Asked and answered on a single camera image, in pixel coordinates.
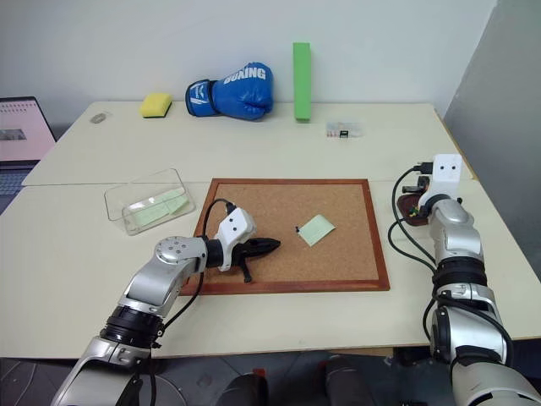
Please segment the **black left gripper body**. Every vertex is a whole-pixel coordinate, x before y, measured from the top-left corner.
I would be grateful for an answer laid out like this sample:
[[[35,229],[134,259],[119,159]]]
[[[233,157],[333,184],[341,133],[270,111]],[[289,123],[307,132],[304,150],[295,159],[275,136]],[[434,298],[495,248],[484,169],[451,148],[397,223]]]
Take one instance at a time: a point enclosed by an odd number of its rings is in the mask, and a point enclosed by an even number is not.
[[[255,239],[249,239],[247,242],[237,244],[233,248],[231,266],[246,268],[246,260],[255,256],[257,256],[257,241]]]

